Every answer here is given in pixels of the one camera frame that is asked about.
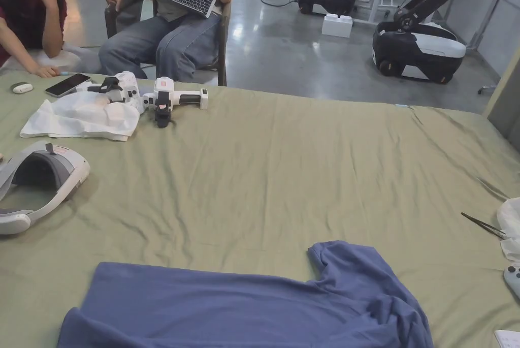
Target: tweezers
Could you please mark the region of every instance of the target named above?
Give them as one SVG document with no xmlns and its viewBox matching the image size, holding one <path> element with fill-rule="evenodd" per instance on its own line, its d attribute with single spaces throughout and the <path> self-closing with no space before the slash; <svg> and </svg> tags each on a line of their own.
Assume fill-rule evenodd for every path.
<svg viewBox="0 0 520 348">
<path fill-rule="evenodd" d="M 502 232 L 501 230 L 498 230 L 495 226 L 492 226 L 492 225 L 489 225 L 485 222 L 482 222 L 481 220 L 478 220 L 477 218 L 473 218 L 472 216 L 469 216 L 468 214 L 466 213 L 461 213 L 462 216 L 468 218 L 470 221 L 476 223 L 477 225 L 479 225 L 480 227 L 482 227 L 482 229 L 484 229 L 486 232 L 489 232 L 495 236 L 497 236 L 498 238 L 500 238 L 501 240 L 505 240 L 507 239 L 508 237 L 505 235 L 504 232 Z"/>
</svg>

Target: white box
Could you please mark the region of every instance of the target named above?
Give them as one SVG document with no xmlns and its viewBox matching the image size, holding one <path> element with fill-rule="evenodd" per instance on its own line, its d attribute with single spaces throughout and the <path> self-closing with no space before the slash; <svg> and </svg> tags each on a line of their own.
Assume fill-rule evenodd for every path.
<svg viewBox="0 0 520 348">
<path fill-rule="evenodd" d="M 333 37 L 350 38 L 352 30 L 352 18 L 350 16 L 340 16 L 327 14 L 323 20 L 321 33 L 323 35 L 331 35 Z"/>
</svg>

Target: paper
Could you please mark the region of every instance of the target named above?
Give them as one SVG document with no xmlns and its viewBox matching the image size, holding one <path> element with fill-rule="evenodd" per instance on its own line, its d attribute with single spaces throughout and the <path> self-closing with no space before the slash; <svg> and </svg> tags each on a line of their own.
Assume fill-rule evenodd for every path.
<svg viewBox="0 0 520 348">
<path fill-rule="evenodd" d="M 520 332 L 496 330 L 495 336 L 500 344 L 500 348 L 520 348 Z"/>
</svg>

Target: white plastic bag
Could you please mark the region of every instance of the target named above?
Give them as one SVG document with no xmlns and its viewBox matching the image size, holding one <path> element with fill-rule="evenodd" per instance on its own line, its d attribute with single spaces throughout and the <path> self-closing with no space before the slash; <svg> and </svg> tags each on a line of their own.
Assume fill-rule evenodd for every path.
<svg viewBox="0 0 520 348">
<path fill-rule="evenodd" d="M 507 199 L 497 211 L 500 229 L 508 237 L 500 241 L 504 256 L 520 262 L 520 198 Z"/>
<path fill-rule="evenodd" d="M 44 101 L 29 118 L 20 136 L 97 137 L 126 141 L 143 112 L 143 105 L 136 100 L 110 103 L 106 94 L 78 92 L 54 103 Z"/>
</svg>

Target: concrete floor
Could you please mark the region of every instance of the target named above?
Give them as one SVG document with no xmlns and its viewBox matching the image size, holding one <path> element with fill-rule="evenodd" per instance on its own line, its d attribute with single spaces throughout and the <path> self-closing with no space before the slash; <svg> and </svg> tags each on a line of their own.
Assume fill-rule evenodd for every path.
<svg viewBox="0 0 520 348">
<path fill-rule="evenodd" d="M 268 1 L 281 4 L 287 0 Z M 106 40 L 105 1 L 67 2 L 66 41 L 102 45 Z M 151 15 L 149 5 L 144 15 Z M 448 85 L 386 78 L 371 61 L 373 28 L 354 24 L 349 39 L 327 37 L 321 35 L 322 21 L 320 16 L 300 14 L 296 3 L 277 8 L 260 0 L 233 0 L 226 57 L 229 86 L 472 112 L 481 112 L 489 100 L 476 91 L 494 83 L 496 77 L 478 57 L 468 55 Z"/>
</svg>

